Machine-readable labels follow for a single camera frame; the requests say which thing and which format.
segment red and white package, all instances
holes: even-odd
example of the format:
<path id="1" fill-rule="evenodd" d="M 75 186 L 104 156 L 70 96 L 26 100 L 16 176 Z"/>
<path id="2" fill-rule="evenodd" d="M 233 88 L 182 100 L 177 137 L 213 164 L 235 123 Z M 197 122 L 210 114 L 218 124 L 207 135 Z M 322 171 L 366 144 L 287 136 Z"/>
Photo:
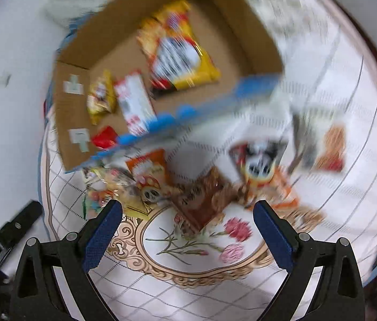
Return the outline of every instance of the red and white package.
<path id="1" fill-rule="evenodd" d="M 144 135 L 148 131 L 147 122 L 154 120 L 156 115 L 142 82 L 140 71 L 134 71 L 115 83 L 114 91 L 129 133 L 135 136 Z"/>

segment checkered tablecloth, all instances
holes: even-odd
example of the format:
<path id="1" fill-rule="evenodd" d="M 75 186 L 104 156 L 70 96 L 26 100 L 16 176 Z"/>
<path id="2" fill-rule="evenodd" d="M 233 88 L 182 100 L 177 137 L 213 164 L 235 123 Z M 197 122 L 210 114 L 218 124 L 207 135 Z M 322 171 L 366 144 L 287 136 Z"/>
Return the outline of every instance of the checkered tablecloth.
<path id="1" fill-rule="evenodd" d="M 301 208 L 289 217 L 296 228 L 308 228 L 317 240 L 335 242 L 339 237 L 348 238 L 365 280 L 377 252 L 374 59 L 330 0 L 248 1 L 275 39 L 285 64 L 285 75 L 271 101 L 251 102 L 208 122 L 182 127 L 165 141 L 128 148 L 113 158 L 113 164 L 124 166 L 127 158 L 163 147 L 175 182 L 191 182 L 212 165 L 237 180 L 227 154 L 231 144 L 256 137 L 288 139 L 281 162 L 287 166 L 294 157 L 290 107 L 302 107 L 307 102 L 342 107 L 347 125 L 344 172 L 292 174 L 290 181 L 300 197 Z M 52 239 L 79 231 L 85 224 L 84 184 L 80 172 L 66 174 L 63 170 L 53 109 L 42 144 L 40 178 L 46 225 Z M 124 218 L 100 265 L 90 272 L 116 316 L 129 321 L 256 320 L 286 276 L 261 244 L 261 237 L 254 233 L 253 241 L 239 246 L 245 255 L 234 264 L 217 263 L 212 252 L 204 257 L 189 257 L 190 260 L 183 257 L 183 262 L 172 255 L 152 254 L 162 250 L 151 241 L 161 240 L 160 228 L 168 230 L 166 226 L 174 217 L 172 211 L 157 210 L 152 226 L 146 221 Z M 229 206 L 217 228 L 232 217 L 249 222 L 249 214 Z M 210 269 L 202 271 L 202 266 Z M 306 311 L 319 276 L 320 268 L 316 268 L 295 318 Z"/>

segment tablecloth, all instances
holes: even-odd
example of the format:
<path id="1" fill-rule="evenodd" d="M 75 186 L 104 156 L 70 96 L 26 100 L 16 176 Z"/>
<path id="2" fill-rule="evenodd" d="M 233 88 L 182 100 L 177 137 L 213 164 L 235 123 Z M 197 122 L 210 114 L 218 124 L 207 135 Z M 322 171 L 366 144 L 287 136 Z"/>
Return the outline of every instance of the tablecloth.
<path id="1" fill-rule="evenodd" d="M 377 252 L 377 67 L 369 49 L 330 0 L 247 0 L 273 36 L 285 64 L 270 101 L 246 102 L 202 124 L 186 125 L 162 141 L 117 153 L 112 165 L 165 148 L 173 180 L 189 183 L 217 166 L 232 181 L 239 175 L 232 144 L 255 138 L 288 140 L 281 161 L 293 160 L 292 110 L 307 104 L 345 111 L 346 164 L 341 174 L 296 170 L 290 183 L 301 205 L 281 214 L 316 240 L 352 244 L 363 281 Z M 66 174 L 57 148 L 53 108 L 42 144 L 41 195 L 46 226 L 59 240 L 85 224 L 81 171 Z M 248 231 L 240 242 L 223 233 L 229 221 Z M 124 217 L 100 265 L 89 273 L 120 320 L 256 320 L 286 276 L 256 230 L 252 212 L 229 205 L 202 237 L 176 236 L 172 206 L 150 219 Z M 312 279 L 294 318 L 301 317 L 320 276 Z"/>

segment blue gripper pad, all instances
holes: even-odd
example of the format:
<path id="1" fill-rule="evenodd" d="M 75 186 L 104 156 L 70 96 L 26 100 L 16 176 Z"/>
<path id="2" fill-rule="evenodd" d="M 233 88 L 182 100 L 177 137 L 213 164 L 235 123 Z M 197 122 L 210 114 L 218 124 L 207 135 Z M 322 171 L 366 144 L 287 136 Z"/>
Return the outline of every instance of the blue gripper pad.
<path id="1" fill-rule="evenodd" d="M 114 206 L 108 212 L 107 216 L 98 225 L 91 239 L 85 246 L 84 259 L 82 262 L 82 267 L 85 273 L 98 267 L 108 244 L 113 238 L 113 235 L 119 227 L 120 222 L 122 222 L 122 218 L 122 205 L 116 201 Z"/>
<path id="2" fill-rule="evenodd" d="M 278 224 L 262 205 L 262 202 L 263 201 L 259 201 L 254 206 L 253 216 L 255 225 L 260 231 L 279 268 L 285 269 L 289 273 L 292 271 L 294 265 L 292 260 L 292 246 L 282 233 Z"/>

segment white tablecloth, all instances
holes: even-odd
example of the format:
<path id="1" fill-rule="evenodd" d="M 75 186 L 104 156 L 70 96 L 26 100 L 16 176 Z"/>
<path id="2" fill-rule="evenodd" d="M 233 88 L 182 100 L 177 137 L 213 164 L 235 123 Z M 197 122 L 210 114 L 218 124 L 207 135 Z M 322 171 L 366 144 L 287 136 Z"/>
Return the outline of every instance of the white tablecloth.
<path id="1" fill-rule="evenodd" d="M 377 252 L 377 68 L 363 40 L 330 0 L 248 0 L 281 52 L 285 75 L 271 102 L 257 102 L 201 125 L 187 126 L 164 142 L 128 148 L 126 159 L 163 147 L 175 182 L 187 183 L 216 165 L 227 177 L 238 174 L 228 148 L 256 137 L 289 140 L 281 164 L 294 158 L 290 107 L 306 103 L 346 110 L 346 166 L 341 174 L 296 171 L 290 177 L 301 206 L 285 214 L 316 240 L 350 240 L 362 279 Z M 40 177 L 46 225 L 53 239 L 85 224 L 81 172 L 65 174 L 57 152 L 53 110 L 42 145 Z M 90 275 L 121 320 L 256 320 L 277 292 L 286 272 L 274 263 L 252 221 L 232 204 L 187 248 L 174 248 L 172 207 L 156 208 L 149 221 L 124 218 L 98 268 Z M 251 229 L 238 243 L 217 236 L 236 218 Z M 316 268 L 294 317 L 305 313 L 320 276 Z"/>

